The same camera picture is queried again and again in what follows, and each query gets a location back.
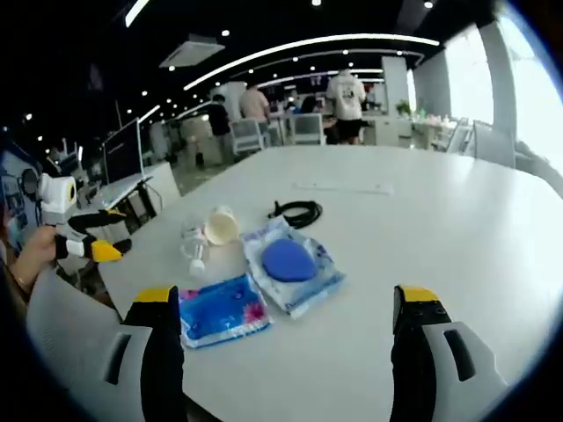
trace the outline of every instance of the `monitor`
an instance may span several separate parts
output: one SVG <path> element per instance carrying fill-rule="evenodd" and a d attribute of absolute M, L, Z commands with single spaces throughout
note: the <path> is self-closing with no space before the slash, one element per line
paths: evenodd
<path fill-rule="evenodd" d="M 107 184 L 143 174 L 143 155 L 137 119 L 122 127 L 103 144 Z"/>

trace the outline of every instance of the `plastic bottle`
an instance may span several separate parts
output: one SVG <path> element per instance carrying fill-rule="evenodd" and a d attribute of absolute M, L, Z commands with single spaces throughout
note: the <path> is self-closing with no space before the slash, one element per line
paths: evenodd
<path fill-rule="evenodd" d="M 208 239 L 203 234 L 202 226 L 184 223 L 180 235 L 182 238 L 180 250 L 186 257 L 190 275 L 202 278 L 205 273 L 205 263 L 209 256 Z"/>

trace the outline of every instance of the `window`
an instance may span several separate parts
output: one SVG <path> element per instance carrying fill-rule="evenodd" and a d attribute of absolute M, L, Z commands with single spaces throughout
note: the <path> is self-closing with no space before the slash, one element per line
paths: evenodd
<path fill-rule="evenodd" d="M 516 137 L 563 173 L 563 105 L 555 84 L 509 12 L 501 14 L 499 26 L 514 76 Z"/>
<path fill-rule="evenodd" d="M 493 84 L 479 29 L 472 25 L 446 44 L 451 114 L 493 124 Z"/>

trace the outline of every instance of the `black ceiling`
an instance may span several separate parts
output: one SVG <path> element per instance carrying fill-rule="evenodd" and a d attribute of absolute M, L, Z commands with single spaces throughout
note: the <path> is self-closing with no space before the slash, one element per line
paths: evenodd
<path fill-rule="evenodd" d="M 134 2 L 3 2 L 0 130 L 6 126 L 11 137 L 30 149 L 44 149 L 63 136 L 92 143 L 92 138 L 118 127 L 116 102 L 123 119 L 130 120 L 158 104 L 171 113 L 167 98 L 180 109 L 195 106 L 216 81 L 225 82 L 250 67 L 295 55 L 357 48 L 411 50 L 425 56 L 440 51 L 440 47 L 383 40 L 317 44 L 262 57 L 188 92 L 182 90 L 195 78 L 265 48 L 326 35 L 399 31 L 444 42 L 471 23 L 469 11 L 474 10 L 469 0 L 435 0 L 432 10 L 424 9 L 423 0 L 323 0 L 319 7 L 310 0 L 150 0 L 126 28 L 125 14 Z M 221 36 L 224 29 L 230 31 L 229 37 Z M 225 49 L 192 68 L 174 72 L 159 68 L 189 34 L 216 38 Z M 273 73 L 291 76 L 307 73 L 311 66 L 316 71 L 335 69 L 340 59 L 320 55 L 297 63 L 281 62 L 242 80 L 252 77 L 265 82 Z M 381 66 L 378 54 L 350 54 L 346 60 L 356 67 Z M 407 62 L 413 66 L 415 58 L 407 56 Z M 143 97 L 145 90 L 149 94 Z M 26 113 L 33 114 L 30 121 L 24 119 Z M 43 136 L 41 145 L 39 135 Z"/>

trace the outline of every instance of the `white table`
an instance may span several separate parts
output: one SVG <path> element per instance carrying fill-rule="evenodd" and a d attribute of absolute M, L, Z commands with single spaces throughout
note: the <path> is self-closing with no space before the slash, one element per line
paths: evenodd
<path fill-rule="evenodd" d="M 294 187 L 315 182 L 339 188 Z M 375 184 L 392 194 L 353 192 Z M 243 229 L 256 229 L 274 200 L 322 204 L 303 232 L 329 250 L 346 284 L 299 320 L 271 306 L 270 329 L 185 353 L 184 392 L 224 422 L 388 420 L 399 283 L 437 293 L 492 348 L 509 383 L 545 345 L 563 292 L 563 201 L 529 174 L 414 149 L 286 147 L 247 158 L 139 229 L 121 262 L 100 265 L 121 315 L 144 288 L 197 285 L 179 251 L 190 213 L 228 204 Z M 244 270 L 238 244 L 212 251 L 210 279 Z"/>

